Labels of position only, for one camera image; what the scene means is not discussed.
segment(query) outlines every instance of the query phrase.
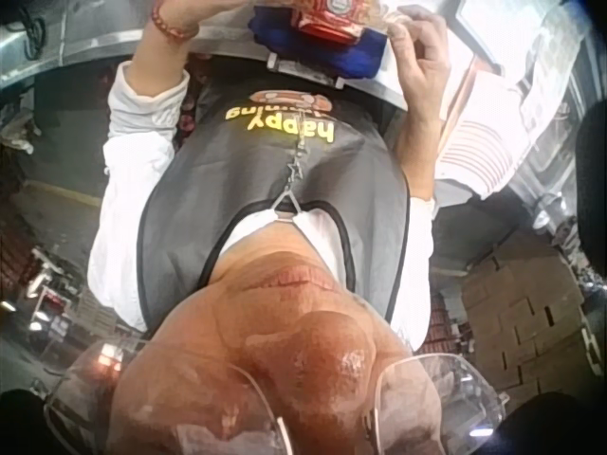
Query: white shirt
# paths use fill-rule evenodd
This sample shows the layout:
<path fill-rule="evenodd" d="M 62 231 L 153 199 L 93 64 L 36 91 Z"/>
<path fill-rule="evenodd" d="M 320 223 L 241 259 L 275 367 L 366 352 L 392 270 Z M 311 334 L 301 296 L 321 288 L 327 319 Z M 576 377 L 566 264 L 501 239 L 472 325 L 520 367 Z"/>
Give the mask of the white shirt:
<path fill-rule="evenodd" d="M 124 79 L 128 64 L 119 67 L 109 96 L 110 132 L 103 146 L 109 183 L 88 264 L 88 284 L 102 305 L 114 308 L 126 323 L 145 331 L 137 281 L 139 221 L 154 186 L 174 157 L 172 140 L 189 75 L 184 71 L 181 84 L 171 90 L 142 97 Z M 423 343 L 430 322 L 432 205 L 411 198 L 407 251 L 391 322 L 414 350 Z M 238 223 L 221 253 L 276 218 L 271 209 L 249 215 Z M 345 283 L 340 235 L 332 218 L 314 209 L 293 220 L 336 280 Z"/>

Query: white sleeve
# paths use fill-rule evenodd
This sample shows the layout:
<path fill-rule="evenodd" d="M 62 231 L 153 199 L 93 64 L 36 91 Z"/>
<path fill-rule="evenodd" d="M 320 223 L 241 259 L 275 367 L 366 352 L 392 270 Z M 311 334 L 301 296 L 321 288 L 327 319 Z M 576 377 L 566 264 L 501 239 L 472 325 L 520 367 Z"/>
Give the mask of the white sleeve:
<path fill-rule="evenodd" d="M 88 285 L 104 306 L 145 331 L 137 281 L 139 220 L 160 177 L 171 163 L 173 136 L 189 76 L 156 97 L 137 95 L 121 64 L 109 95 L 109 139 L 103 146 L 109 183 L 101 204 L 100 226 L 88 263 Z"/>
<path fill-rule="evenodd" d="M 405 262 L 390 323 L 401 339 L 409 341 L 414 351 L 424 342 L 430 325 L 433 205 L 433 202 L 411 198 Z"/>

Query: mouth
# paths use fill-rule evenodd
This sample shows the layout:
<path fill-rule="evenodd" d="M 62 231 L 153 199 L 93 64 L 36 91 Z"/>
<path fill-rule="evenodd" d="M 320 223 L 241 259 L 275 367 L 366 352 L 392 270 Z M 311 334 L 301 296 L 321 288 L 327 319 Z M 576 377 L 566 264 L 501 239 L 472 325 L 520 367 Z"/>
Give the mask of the mouth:
<path fill-rule="evenodd" d="M 338 291 L 340 288 L 340 285 L 333 277 L 321 268 L 310 265 L 291 265 L 277 270 L 247 289 L 297 287 L 304 284 L 312 284 L 320 289 L 333 292 Z"/>

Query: hand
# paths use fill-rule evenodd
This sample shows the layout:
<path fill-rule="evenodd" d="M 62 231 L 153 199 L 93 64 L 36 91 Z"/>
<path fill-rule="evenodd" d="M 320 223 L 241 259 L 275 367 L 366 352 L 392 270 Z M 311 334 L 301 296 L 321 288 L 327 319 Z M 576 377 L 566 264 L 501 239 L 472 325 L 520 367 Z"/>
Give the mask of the hand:
<path fill-rule="evenodd" d="M 438 121 L 451 72 L 447 24 L 442 16 L 419 6 L 398 10 L 406 18 L 391 24 L 388 34 L 409 115 L 422 121 Z"/>
<path fill-rule="evenodd" d="M 160 16 L 171 27 L 189 29 L 223 11 L 237 9 L 249 0 L 164 0 Z"/>

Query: apron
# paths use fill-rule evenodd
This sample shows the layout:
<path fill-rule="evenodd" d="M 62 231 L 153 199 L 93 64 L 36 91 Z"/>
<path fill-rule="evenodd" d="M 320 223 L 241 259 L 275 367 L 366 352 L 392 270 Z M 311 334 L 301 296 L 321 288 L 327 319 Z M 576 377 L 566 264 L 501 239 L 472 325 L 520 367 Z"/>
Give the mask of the apron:
<path fill-rule="evenodd" d="M 347 289 L 391 320 L 409 225 L 404 174 L 364 110 L 316 85 L 306 87 L 316 93 L 293 86 L 302 82 L 268 75 L 214 82 L 201 95 L 196 129 L 139 225 L 138 293 L 150 331 L 208 284 L 232 230 L 271 208 L 291 180 L 301 210 L 324 210 L 335 222 Z M 277 209 L 295 211 L 286 200 Z"/>

